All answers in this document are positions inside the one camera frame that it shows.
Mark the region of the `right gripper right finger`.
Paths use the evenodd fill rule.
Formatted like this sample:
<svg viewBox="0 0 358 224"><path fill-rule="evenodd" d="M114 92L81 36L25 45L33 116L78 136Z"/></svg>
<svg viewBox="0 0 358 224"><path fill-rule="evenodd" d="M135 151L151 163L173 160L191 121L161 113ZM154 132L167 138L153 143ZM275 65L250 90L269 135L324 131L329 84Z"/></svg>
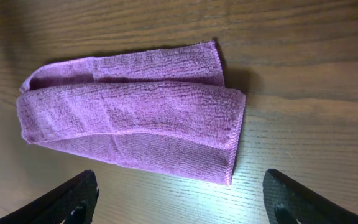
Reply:
<svg viewBox="0 0 358 224"><path fill-rule="evenodd" d="M270 224L358 223L358 215L336 205L276 169L265 172L264 205Z"/></svg>

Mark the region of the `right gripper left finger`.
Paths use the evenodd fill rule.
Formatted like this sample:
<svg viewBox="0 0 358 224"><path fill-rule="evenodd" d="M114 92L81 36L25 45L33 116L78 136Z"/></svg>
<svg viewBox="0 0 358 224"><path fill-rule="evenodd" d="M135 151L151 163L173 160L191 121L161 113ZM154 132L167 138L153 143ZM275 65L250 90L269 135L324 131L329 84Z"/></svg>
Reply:
<svg viewBox="0 0 358 224"><path fill-rule="evenodd" d="M99 197L96 175L85 170L26 206L0 218L0 224L91 224Z"/></svg>

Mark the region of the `purple microfiber cloth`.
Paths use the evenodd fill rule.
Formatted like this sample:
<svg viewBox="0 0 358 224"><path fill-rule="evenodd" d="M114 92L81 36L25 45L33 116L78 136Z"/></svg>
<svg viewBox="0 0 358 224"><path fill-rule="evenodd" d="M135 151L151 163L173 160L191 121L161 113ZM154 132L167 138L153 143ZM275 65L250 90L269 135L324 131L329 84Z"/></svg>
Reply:
<svg viewBox="0 0 358 224"><path fill-rule="evenodd" d="M246 96L215 41L51 63L20 88L22 137L132 169L230 185Z"/></svg>

